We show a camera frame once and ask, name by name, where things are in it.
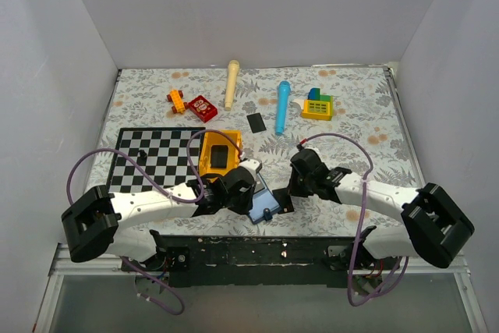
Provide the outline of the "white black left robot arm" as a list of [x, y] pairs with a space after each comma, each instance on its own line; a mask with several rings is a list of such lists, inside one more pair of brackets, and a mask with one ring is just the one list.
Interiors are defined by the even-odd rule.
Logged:
[[173, 186], [167, 196], [157, 190], [110, 193], [104, 185], [95, 186], [62, 214], [70, 258], [83, 263], [108, 253], [132, 258], [156, 271], [165, 264], [166, 252], [137, 225], [212, 215], [225, 208], [246, 215], [253, 207], [260, 170], [259, 161], [247, 159], [212, 182], [191, 180]]

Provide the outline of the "blue leather card holder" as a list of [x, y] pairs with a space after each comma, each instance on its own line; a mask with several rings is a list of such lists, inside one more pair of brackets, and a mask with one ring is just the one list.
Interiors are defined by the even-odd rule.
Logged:
[[270, 221], [280, 211], [281, 206], [272, 192], [267, 187], [260, 186], [253, 195], [253, 206], [248, 217], [256, 225], [262, 221]]

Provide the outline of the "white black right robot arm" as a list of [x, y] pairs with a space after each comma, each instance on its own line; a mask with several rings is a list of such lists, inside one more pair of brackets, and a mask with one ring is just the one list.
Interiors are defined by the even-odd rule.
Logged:
[[475, 232], [465, 213], [437, 184], [409, 188], [364, 182], [347, 168], [328, 168], [309, 148], [300, 148], [291, 166], [289, 195], [365, 207], [398, 221], [396, 227], [370, 229], [361, 237], [352, 250], [361, 268], [388, 257], [420, 257], [446, 268]]

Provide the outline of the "black VIP card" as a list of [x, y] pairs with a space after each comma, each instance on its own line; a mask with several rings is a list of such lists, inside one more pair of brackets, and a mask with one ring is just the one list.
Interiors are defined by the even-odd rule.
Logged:
[[295, 210], [287, 187], [273, 190], [272, 194], [280, 207], [278, 214], [287, 214]]

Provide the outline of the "black credit card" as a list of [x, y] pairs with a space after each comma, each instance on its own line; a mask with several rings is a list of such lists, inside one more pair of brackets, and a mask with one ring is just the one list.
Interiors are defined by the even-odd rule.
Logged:
[[261, 133], [267, 129], [264, 124], [262, 115], [260, 113], [253, 113], [251, 115], [247, 115], [247, 121], [249, 123], [252, 133]]

